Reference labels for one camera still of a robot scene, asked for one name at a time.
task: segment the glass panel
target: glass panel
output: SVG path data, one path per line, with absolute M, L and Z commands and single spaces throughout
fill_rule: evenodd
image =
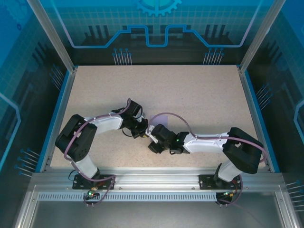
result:
M 303 1 L 287 0 L 248 72 L 282 172 L 304 172 Z
M 67 70 L 25 0 L 0 1 L 0 34 L 0 227 L 6 228 L 13 227 Z
M 77 65 L 239 64 L 273 0 L 42 0 Z

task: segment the perforated metal strip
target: perforated metal strip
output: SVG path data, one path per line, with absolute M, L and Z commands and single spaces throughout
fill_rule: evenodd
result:
M 42 192 L 38 201 L 83 201 L 85 193 L 82 192 Z M 216 194 L 212 192 L 110 192 L 104 201 L 108 202 L 199 202 L 217 201 Z

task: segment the blue frame edge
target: blue frame edge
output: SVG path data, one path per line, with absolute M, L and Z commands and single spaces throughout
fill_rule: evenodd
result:
M 255 91 L 253 89 L 253 86 L 252 86 L 252 83 L 251 83 L 251 80 L 250 80 L 250 77 L 249 77 L 249 73 L 248 73 L 247 70 L 245 71 L 245 77 L 246 77 L 246 80 L 248 82 L 248 87 L 249 87 L 250 93 L 252 95 L 252 99 L 253 99 L 253 103 L 254 103 L 254 106 L 255 106 L 255 109 L 256 109 L 258 120 L 261 123 L 262 131 L 263 131 L 264 138 L 265 138 L 265 142 L 266 142 L 267 147 L 268 147 L 269 156 L 271 158 L 272 165 L 274 167 L 274 172 L 280 172 L 279 166 L 278 166 L 277 161 L 276 161 L 275 152 L 272 148 L 270 138 L 269 138 L 269 135 L 268 135 L 268 132 L 267 132 L 267 129 L 266 129 L 266 126 L 265 126 L 265 122 L 264 122 L 264 119 L 263 119 L 263 116 L 262 116 L 262 112 L 260 110 L 260 107 L 258 106 L 258 102 L 257 102 L 257 99 L 256 99 L 257 97 L 256 97 Z
M 67 70 L 66 71 L 66 76 L 65 76 L 65 79 L 64 79 L 63 84 L 61 86 L 61 90 L 60 90 L 60 93 L 59 93 L 59 96 L 58 96 L 58 99 L 57 99 L 57 103 L 56 103 L 56 106 L 55 106 L 55 109 L 54 109 L 54 112 L 53 112 L 51 123 L 49 124 L 48 130 L 47 130 L 46 139 L 44 140 L 42 150 L 41 150 L 41 154 L 40 154 L 35 172 L 39 172 L 39 170 L 41 169 L 41 166 L 43 164 L 44 156 L 47 153 L 48 141 L 50 140 L 51 133 L 52 133 L 52 130 L 54 128 L 55 120 L 56 120 L 56 117 L 57 117 L 57 114 L 58 114 L 58 111 L 59 111 L 59 107 L 60 107 L 60 104 L 61 104 L 61 101 L 62 101 L 63 93 L 66 89 L 67 80 L 68 80 L 69 77 L 70 77 L 70 72 Z

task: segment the enclosure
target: enclosure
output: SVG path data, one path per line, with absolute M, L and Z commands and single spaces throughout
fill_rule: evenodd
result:
M 303 9 L 300 0 L 1 1 L 0 227 L 302 227 Z M 148 121 L 172 112 L 195 134 L 238 127 L 258 139 L 267 159 L 241 174 L 237 204 L 215 203 L 227 189 L 201 189 L 225 154 L 155 154 L 149 138 L 120 130 L 93 140 L 94 164 L 116 179 L 86 208 L 55 140 L 72 115 L 107 114 L 128 98 Z M 154 123 L 187 131 L 169 115 Z

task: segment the metal profile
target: metal profile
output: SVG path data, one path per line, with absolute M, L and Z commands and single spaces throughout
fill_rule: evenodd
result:
M 115 187 L 111 192 L 215 192 L 200 190 L 200 174 L 214 174 L 215 169 L 194 168 L 115 168 L 100 170 L 103 174 L 116 174 Z M 70 170 L 33 173 L 28 190 L 39 192 L 87 192 L 73 190 L 67 179 Z M 257 174 L 242 174 L 244 192 L 278 191 L 284 184 L 281 173 L 260 171 Z
M 248 107 L 249 107 L 249 110 L 250 110 L 250 113 L 251 113 L 253 125 L 254 125 L 255 130 L 256 130 L 257 138 L 264 145 L 264 148 L 267 152 L 267 155 L 268 155 L 267 161 L 268 161 L 268 166 L 269 166 L 270 170 L 272 172 L 275 172 L 277 168 L 275 169 L 273 161 L 272 161 L 271 156 L 269 154 L 269 148 L 268 148 L 267 143 L 266 143 L 266 138 L 265 138 L 265 135 L 263 133 L 261 122 L 259 121 L 259 118 L 258 118 L 257 109 L 254 105 L 254 101 L 253 101 L 253 97 L 252 97 L 252 94 L 251 94 L 250 89 L 249 89 L 248 81 L 245 77 L 245 72 L 240 73 L 240 79 L 241 79 L 241 83 L 242 83 L 242 86 L 243 86 L 243 89 L 244 89 L 244 93 L 245 93 L 245 97 L 246 97 L 246 100 L 247 100 L 247 103 L 248 103 Z
M 38 201 L 79 201 L 85 193 L 81 192 L 41 192 Z M 104 193 L 89 202 L 99 201 Z M 105 202 L 215 202 L 214 192 L 109 192 Z
M 32 8 L 34 14 L 36 15 L 38 21 L 40 22 L 42 28 L 44 29 L 47 37 L 53 44 L 56 52 L 58 53 L 59 57 L 61 58 L 63 64 L 66 66 L 67 70 L 70 73 L 74 71 L 74 64 L 68 55 L 63 43 L 61 42 L 59 35 L 57 34 L 51 20 L 49 19 L 46 11 L 44 10 L 43 6 L 41 5 L 39 0 L 27 0 L 30 7 Z
M 300 220 L 297 218 L 295 209 L 286 190 L 286 186 L 280 186 L 280 191 L 275 192 L 278 207 L 281 212 L 282 220 L 286 228 L 301 228 L 303 227 Z
M 275 0 L 274 3 L 271 5 L 268 13 L 266 14 L 261 27 L 256 33 L 256 36 L 254 37 L 251 45 L 249 46 L 241 64 L 240 64 L 240 70 L 241 73 L 244 73 L 247 67 L 249 66 L 251 60 L 253 59 L 253 56 L 256 54 L 258 48 L 262 44 L 265 36 L 270 30 L 270 27 L 274 23 L 277 15 L 279 14 L 282 6 L 284 5 L 286 0 Z

